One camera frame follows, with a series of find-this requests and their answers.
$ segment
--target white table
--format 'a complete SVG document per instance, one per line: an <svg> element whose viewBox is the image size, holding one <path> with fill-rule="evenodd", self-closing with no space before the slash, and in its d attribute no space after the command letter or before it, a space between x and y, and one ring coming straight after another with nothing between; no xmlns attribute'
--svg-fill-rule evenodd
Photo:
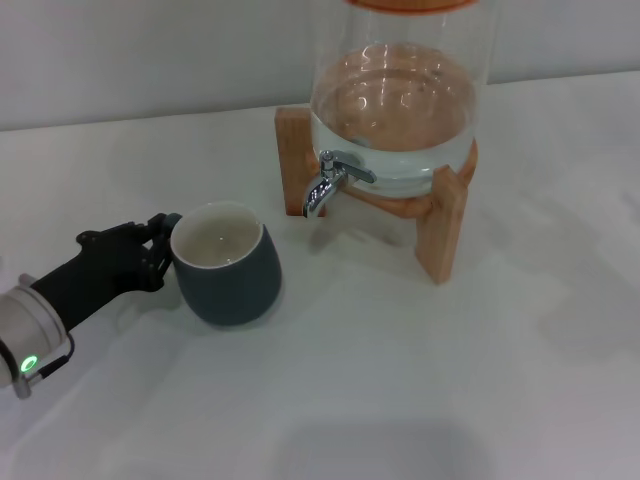
<svg viewBox="0 0 640 480"><path fill-rule="evenodd" d="M256 209L285 289L203 325L175 279L0 393L11 480L569 480L640 475L640 73L485 90L453 281L412 222L283 213L273 108L0 135L0 287L77 233L217 199Z"/></svg>

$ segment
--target wooden stand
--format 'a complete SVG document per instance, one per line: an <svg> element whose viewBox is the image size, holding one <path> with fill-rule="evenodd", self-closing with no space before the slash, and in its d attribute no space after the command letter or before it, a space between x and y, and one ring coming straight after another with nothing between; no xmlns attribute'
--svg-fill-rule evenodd
<svg viewBox="0 0 640 480"><path fill-rule="evenodd" d="M302 215L307 186L319 172L311 143L310 121L308 108L280 108L276 112L276 136L287 215ZM477 163L478 148L474 141L460 173L456 174L448 166L436 170L429 195L394 200L353 187L344 191L398 217L415 219L418 261L436 284L442 284L451 278L467 204L467 187L473 179Z"/></svg>

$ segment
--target wooden leg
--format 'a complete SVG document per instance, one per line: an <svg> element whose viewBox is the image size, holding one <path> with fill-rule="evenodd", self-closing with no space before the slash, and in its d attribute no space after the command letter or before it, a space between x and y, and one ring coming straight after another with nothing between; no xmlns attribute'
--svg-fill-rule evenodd
<svg viewBox="0 0 640 480"><path fill-rule="evenodd" d="M451 168L434 174L431 193L433 209L417 219L418 261L436 284L451 278L458 237L467 205L467 187Z"/></svg>
<svg viewBox="0 0 640 480"><path fill-rule="evenodd" d="M280 155L280 173L287 215L302 215L307 186L318 173L318 162L311 143L308 108L279 108L276 112L276 137Z"/></svg>

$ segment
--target dark gray mug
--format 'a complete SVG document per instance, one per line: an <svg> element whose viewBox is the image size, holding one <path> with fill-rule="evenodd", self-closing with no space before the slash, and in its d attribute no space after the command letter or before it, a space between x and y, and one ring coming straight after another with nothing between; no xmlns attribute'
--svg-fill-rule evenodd
<svg viewBox="0 0 640 480"><path fill-rule="evenodd" d="M240 203L210 203L182 217L171 250L182 295L206 322L255 320L280 292L282 270L269 232Z"/></svg>

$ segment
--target robotic hand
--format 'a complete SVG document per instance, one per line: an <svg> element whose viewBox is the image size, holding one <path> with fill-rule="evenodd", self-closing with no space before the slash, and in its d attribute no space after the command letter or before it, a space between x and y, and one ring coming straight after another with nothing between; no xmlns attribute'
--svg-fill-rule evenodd
<svg viewBox="0 0 640 480"><path fill-rule="evenodd" d="M33 385L71 358L70 330L122 293L160 290L179 218L158 214L147 225L131 222L81 233L77 257L40 280L22 275L20 285L0 295L0 388L13 384L18 398L29 397ZM34 371L66 340L68 354Z"/></svg>

